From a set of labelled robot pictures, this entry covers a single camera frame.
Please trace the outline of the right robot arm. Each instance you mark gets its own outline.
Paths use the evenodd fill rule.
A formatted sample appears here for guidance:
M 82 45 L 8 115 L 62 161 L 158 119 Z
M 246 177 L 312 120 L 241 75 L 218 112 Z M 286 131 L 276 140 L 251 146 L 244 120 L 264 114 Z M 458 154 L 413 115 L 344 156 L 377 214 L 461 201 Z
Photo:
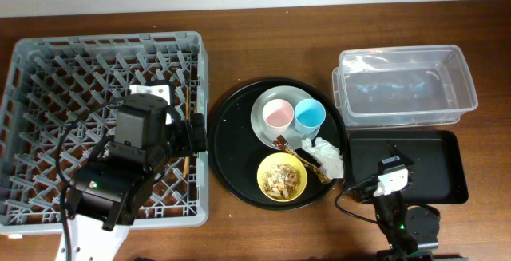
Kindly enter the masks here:
M 355 185 L 347 185 L 335 197 L 335 207 L 348 216 L 378 225 L 390 248 L 378 251 L 377 260 L 433 260 L 433 250 L 439 247 L 440 212 L 427 204 L 404 201 L 402 192 L 412 181 L 414 162 L 394 144 L 389 144 L 388 150 L 390 156 L 378 162 L 378 172 Z M 349 212 L 339 205 L 341 197 L 367 185 L 375 186 L 370 192 L 375 219 Z

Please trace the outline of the pink cup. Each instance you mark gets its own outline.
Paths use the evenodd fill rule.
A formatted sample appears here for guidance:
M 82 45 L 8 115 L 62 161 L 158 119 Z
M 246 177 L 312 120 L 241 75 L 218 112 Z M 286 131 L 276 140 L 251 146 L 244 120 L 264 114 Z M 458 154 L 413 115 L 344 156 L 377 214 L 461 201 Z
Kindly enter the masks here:
M 294 108 L 284 99 L 273 99 L 263 107 L 263 120 L 271 134 L 282 134 L 294 120 Z

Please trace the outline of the wooden chopstick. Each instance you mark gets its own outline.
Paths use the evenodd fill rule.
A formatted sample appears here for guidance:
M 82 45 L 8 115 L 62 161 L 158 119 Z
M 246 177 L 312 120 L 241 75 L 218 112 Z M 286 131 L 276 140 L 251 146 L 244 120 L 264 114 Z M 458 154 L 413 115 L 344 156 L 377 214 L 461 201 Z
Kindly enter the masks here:
M 185 118 L 187 121 L 189 121 L 190 118 L 190 105 L 191 105 L 191 92 L 190 88 L 186 89 L 186 106 L 185 106 Z M 190 164 L 190 157 L 186 156 L 184 158 L 184 171 L 183 171 L 183 177 L 187 179 L 189 174 L 189 164 Z

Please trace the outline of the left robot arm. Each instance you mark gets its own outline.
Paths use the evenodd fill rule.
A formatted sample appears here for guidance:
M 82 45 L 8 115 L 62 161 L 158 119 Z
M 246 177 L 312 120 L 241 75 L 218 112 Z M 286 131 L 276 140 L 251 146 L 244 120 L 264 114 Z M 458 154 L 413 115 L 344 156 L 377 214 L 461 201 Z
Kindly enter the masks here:
M 63 227 L 61 253 L 77 259 L 77 244 L 85 235 L 82 224 L 98 222 L 97 239 L 112 236 L 109 247 L 96 245 L 114 256 L 133 225 L 140 207 L 164 178 L 166 164 L 208 149 L 205 117 L 181 117 L 164 98 L 147 93 L 130 94 L 119 104 L 115 133 L 93 147 L 87 164 L 67 180 L 59 202 Z

